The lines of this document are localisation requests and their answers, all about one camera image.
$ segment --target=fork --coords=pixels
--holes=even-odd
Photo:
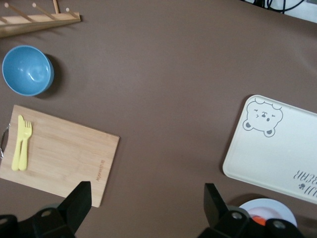
[[[19,169],[26,170],[28,164],[28,139],[32,135],[32,125],[31,122],[28,120],[25,121],[25,128],[23,134],[23,141],[22,141],[22,148],[21,148],[21,155],[20,155],[20,162],[19,162]]]

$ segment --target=metal handle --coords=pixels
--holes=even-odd
[[[10,128],[10,124],[6,127],[6,129],[5,129],[4,132],[2,133],[1,143],[0,143],[0,159],[1,159],[1,160],[2,160],[2,158],[3,158],[3,153],[4,153],[4,148],[3,148],[4,137],[5,137],[5,134],[9,131],[9,128]]]

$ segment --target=knife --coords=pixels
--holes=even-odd
[[[21,143],[23,140],[23,133],[24,133],[24,119],[23,116],[18,116],[18,136],[16,139],[16,145],[13,155],[13,161],[11,168],[14,171],[19,170],[19,160],[20,160],[20,153],[21,153]]]

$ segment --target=orange object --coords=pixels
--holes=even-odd
[[[265,223],[266,223],[266,219],[264,219],[263,217],[260,217],[260,216],[254,216],[252,217],[253,221],[255,221],[256,223],[262,225],[262,226],[265,226]]]

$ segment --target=black cable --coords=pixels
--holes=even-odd
[[[292,9],[298,7],[298,6],[299,6],[300,4],[302,4],[304,1],[305,1],[305,0],[301,0],[301,1],[300,1],[299,3],[297,3],[296,5],[294,5],[294,6],[290,7],[290,8],[287,8],[287,9],[282,9],[282,10],[280,10],[280,9],[275,9],[275,8],[271,7],[271,4],[272,4],[273,0],[267,0],[267,1],[266,1],[266,4],[267,4],[268,10],[272,10],[272,11],[276,11],[276,12],[281,13],[281,12],[286,12],[286,11],[289,11],[289,10],[292,10]]]
[[[285,14],[286,0],[283,1],[283,11],[282,14]]]
[[[265,0],[254,0],[253,5],[265,8]]]

